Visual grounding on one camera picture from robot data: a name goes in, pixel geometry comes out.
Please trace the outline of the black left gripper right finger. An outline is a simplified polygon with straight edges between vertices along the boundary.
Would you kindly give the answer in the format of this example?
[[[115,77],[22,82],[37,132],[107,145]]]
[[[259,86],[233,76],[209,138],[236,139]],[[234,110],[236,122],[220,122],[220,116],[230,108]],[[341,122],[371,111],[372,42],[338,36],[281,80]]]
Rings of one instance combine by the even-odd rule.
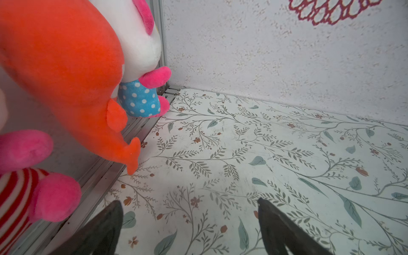
[[[262,241],[269,255],[331,255],[266,199],[258,199]]]

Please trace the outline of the orange plush toy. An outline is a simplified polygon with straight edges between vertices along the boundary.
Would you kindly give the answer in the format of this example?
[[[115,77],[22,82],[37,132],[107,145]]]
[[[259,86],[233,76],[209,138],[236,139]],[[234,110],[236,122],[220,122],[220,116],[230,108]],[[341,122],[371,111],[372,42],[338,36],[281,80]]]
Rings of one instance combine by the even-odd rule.
[[[90,152],[138,169],[141,142],[122,137],[128,117],[115,96],[122,48],[89,1],[2,1],[1,67]]]

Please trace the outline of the white plush red striped outfit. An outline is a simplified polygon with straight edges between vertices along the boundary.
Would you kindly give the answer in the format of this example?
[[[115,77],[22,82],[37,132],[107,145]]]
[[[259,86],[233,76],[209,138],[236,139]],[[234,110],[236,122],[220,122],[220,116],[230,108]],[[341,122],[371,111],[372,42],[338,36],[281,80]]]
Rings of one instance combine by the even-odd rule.
[[[1,135],[1,254],[6,255],[31,224],[61,222],[78,207],[79,183],[37,169],[53,151],[52,138],[39,130]]]

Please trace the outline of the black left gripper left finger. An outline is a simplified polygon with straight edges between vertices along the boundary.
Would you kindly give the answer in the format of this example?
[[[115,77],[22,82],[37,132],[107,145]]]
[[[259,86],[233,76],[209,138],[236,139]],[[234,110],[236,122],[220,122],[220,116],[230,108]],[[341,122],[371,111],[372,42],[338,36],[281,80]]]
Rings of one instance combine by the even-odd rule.
[[[114,255],[123,223],[123,208],[116,200],[88,222],[52,255]]]

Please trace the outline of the white plush blue polka-dot outfit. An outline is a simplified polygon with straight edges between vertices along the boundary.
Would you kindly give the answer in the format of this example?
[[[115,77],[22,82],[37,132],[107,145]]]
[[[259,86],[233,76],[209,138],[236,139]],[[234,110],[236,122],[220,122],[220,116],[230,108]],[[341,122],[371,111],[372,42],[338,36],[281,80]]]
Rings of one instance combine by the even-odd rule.
[[[124,54],[124,72],[116,98],[129,116],[156,118],[170,108],[158,95],[172,71],[159,67],[162,55],[160,34],[146,1],[92,1],[115,31]]]

